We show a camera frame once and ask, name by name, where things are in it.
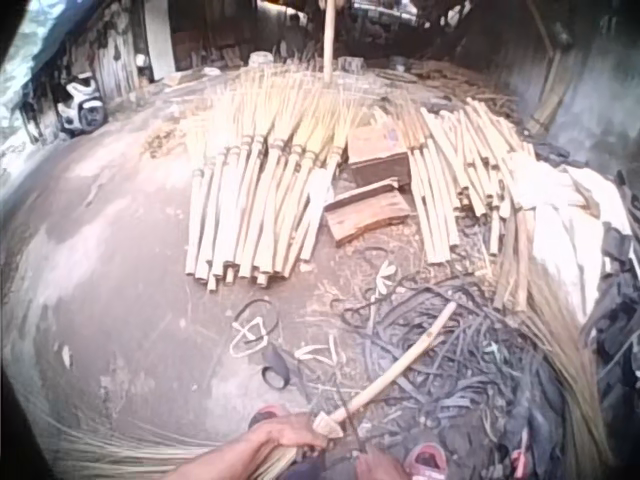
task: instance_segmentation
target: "concrete floor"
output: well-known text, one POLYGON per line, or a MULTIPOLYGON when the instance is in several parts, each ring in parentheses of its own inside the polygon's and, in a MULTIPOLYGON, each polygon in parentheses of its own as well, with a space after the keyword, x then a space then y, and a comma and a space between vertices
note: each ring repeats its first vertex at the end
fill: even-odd
MULTIPOLYGON (((141 152, 150 132, 174 121, 170 97, 198 95, 205 86, 162 94, 53 149, 3 225, 4 365, 23 399, 66 424, 90 419, 136 433, 135 420, 225 440, 265 404, 309 408, 295 386, 276 392, 263 383, 260 355, 229 355, 232 318, 253 298, 277 306, 273 339, 288 351, 326 345, 336 335, 342 380, 362 388, 360 346, 339 329, 330 301, 360 302, 372 285, 375 271, 358 253, 363 245, 389 249, 403 272, 421 261, 411 221, 340 249, 322 228, 314 261, 267 290, 240 281, 210 295, 186 277, 186 152, 180 146, 157 159, 141 152)), ((336 406, 331 392, 312 386, 310 394, 316 409, 336 406)), ((32 419, 40 437, 51 438, 51 429, 32 419)))

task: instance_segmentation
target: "wall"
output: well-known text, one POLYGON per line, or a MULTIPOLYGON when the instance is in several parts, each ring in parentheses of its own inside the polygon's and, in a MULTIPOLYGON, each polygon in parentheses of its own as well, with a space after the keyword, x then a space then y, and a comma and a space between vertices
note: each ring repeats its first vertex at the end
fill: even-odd
MULTIPOLYGON (((624 169, 640 185, 640 32, 607 2, 582 2, 574 12, 535 3, 549 31, 561 21, 575 41, 562 55, 559 75, 570 84, 548 126, 549 139, 603 174, 624 169)), ((552 62, 540 31, 524 1, 486 0, 482 8, 456 62, 488 73, 517 95, 529 119, 552 62)))

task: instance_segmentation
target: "wooden block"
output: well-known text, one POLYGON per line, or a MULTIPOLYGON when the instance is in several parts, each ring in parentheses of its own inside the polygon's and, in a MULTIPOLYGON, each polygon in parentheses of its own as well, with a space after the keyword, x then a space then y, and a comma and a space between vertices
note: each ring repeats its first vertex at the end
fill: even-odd
POLYGON ((397 177, 400 185, 411 182, 407 147, 389 122, 352 129, 347 153, 349 168, 359 187, 389 177, 397 177))
POLYGON ((360 200, 375 197, 376 195, 380 195, 381 193, 397 190, 398 186, 398 177, 391 177, 381 182, 373 183, 366 187, 350 190, 346 193, 343 193, 342 195, 338 195, 337 197, 335 197, 333 202, 325 205, 324 211, 330 212, 331 210, 335 210, 336 208, 341 208, 346 205, 359 202, 360 200))
POLYGON ((411 209, 397 190, 384 192, 325 212, 336 245, 344 245, 365 232, 401 223, 411 209))

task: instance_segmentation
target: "broom bristles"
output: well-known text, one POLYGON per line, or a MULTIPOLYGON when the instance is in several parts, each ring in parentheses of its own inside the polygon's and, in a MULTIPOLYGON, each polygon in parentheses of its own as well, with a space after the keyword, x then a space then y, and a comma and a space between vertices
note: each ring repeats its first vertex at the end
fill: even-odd
POLYGON ((533 313, 523 327, 545 351, 564 387, 569 415, 567 478, 600 478, 613 464, 596 381, 595 358, 582 348, 580 325, 563 289, 542 265, 529 267, 533 313))

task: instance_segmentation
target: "wooden plank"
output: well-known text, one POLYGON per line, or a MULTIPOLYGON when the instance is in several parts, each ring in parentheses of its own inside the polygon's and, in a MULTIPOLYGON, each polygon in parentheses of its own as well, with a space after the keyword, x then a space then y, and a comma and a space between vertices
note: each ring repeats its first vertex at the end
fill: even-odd
POLYGON ((500 275, 496 286, 496 294, 493 297, 494 308, 502 308, 507 297, 507 290, 511 283, 512 271, 515 265, 514 247, 516 244, 516 218, 511 215, 507 219, 504 239, 502 242, 502 262, 500 263, 500 275))
POLYGON ((516 311, 523 312, 527 309, 527 296, 529 293, 529 229, 527 226, 527 214, 524 210, 516 213, 516 228, 518 231, 518 282, 516 289, 516 311))
POLYGON ((325 205, 324 211, 325 213, 330 212, 332 210, 336 210, 338 208, 351 205, 352 203, 356 203, 361 200, 365 200, 367 198, 375 197, 382 193, 392 192, 394 190, 397 190, 398 186, 399 186, 398 177, 391 177, 366 187, 355 188, 346 193, 343 193, 342 195, 338 195, 337 197, 335 197, 333 202, 325 205))
POLYGON ((410 214, 400 192, 392 190, 325 211, 325 218, 336 245, 341 246, 366 232, 402 223, 410 214))
POLYGON ((491 210, 491 232, 489 234, 489 254, 497 255, 500 246, 500 215, 498 209, 491 210))

